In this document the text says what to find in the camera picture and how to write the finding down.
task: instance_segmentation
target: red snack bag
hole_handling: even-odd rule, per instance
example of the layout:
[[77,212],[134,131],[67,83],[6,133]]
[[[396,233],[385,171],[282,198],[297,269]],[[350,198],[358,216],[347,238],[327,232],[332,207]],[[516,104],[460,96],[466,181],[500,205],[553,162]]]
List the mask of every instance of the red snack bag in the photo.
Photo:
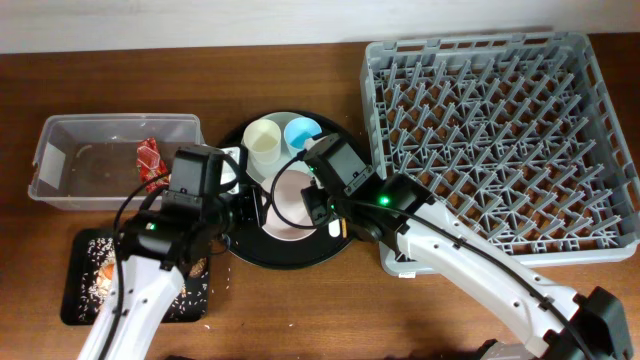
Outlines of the red snack bag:
[[[140,173],[140,181],[145,182],[153,179],[154,177],[167,172],[167,166],[160,158],[160,151],[158,151],[158,144],[156,139],[150,137],[138,144],[138,159],[136,160],[136,167]],[[156,180],[155,182],[147,185],[147,192],[152,192],[159,186],[169,185],[169,176]]]

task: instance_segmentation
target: black tray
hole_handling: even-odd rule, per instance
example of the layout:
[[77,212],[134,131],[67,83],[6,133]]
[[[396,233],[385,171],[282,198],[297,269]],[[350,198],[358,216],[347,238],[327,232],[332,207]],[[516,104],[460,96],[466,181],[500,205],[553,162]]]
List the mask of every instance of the black tray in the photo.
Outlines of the black tray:
[[[60,319],[63,323],[91,325],[98,316],[100,303],[97,299],[92,299],[88,292],[95,282],[100,263],[107,254],[94,253],[94,256],[90,257],[89,244],[92,240],[95,242],[96,239],[109,239],[111,234],[111,229],[85,229],[80,231],[73,240],[67,283],[60,309]],[[209,264],[207,263],[200,277],[187,278],[185,295],[180,294],[176,297],[162,322],[193,322],[200,319],[207,312],[210,291],[208,285]]]
[[[363,160],[368,159],[368,155],[358,146],[353,136],[333,121],[307,111],[283,111],[311,118],[324,130],[342,134]],[[222,148],[240,144],[244,129],[254,120],[238,126],[217,146]],[[247,174],[241,181],[255,184]],[[269,236],[253,223],[237,227],[229,237],[231,238],[230,250],[236,256],[258,266],[281,270],[301,269],[319,264],[338,254],[351,241],[350,238],[345,240],[341,236],[336,238],[330,236],[327,227],[318,229],[309,237],[299,241],[281,241]]]

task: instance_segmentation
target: brown table surface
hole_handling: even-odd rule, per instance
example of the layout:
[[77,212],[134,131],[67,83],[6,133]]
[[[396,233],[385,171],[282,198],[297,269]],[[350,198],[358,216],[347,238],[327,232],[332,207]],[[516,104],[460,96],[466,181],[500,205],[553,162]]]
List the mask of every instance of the brown table surface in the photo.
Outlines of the brown table surface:
[[[640,161],[634,141],[640,34],[591,39],[631,153]],[[304,109],[335,120],[366,144],[358,79],[365,46],[0,56],[0,358],[77,356],[90,328],[65,326],[59,317],[71,243],[80,229],[108,224],[114,215],[62,212],[27,197],[31,161],[49,116],[192,113],[201,119],[207,143],[215,144],[240,122]],[[583,294],[599,285],[618,296],[640,351],[639,266],[635,256],[540,272]],[[225,254],[213,262],[211,288],[207,316],[161,325],[148,358],[439,358],[491,338],[517,341],[442,276],[387,275],[370,244],[354,243],[331,261],[298,271],[262,269]]]

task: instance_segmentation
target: gray bin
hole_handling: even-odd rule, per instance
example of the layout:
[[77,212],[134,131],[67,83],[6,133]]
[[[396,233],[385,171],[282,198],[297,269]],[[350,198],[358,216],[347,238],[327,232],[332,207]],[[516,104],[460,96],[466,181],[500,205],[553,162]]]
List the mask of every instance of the gray bin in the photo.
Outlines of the gray bin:
[[[154,137],[171,169],[179,146],[202,144],[200,120],[180,114],[52,116],[44,124],[29,197],[62,210],[117,210],[141,184],[137,143]],[[128,209],[139,207],[144,194]],[[158,208],[159,197],[153,208]]]
[[[414,177],[529,266],[635,252],[640,182],[585,35],[375,42],[360,80],[381,177]],[[380,254],[390,274],[432,272]]]

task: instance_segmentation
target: blue cup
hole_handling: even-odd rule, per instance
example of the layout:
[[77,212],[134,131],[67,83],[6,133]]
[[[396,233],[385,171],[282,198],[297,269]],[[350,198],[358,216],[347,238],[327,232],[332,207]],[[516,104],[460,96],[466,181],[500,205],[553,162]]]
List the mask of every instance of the blue cup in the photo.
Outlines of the blue cup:
[[291,156],[298,155],[304,149],[304,142],[322,132],[322,128],[313,119],[295,118],[284,128],[284,141]]

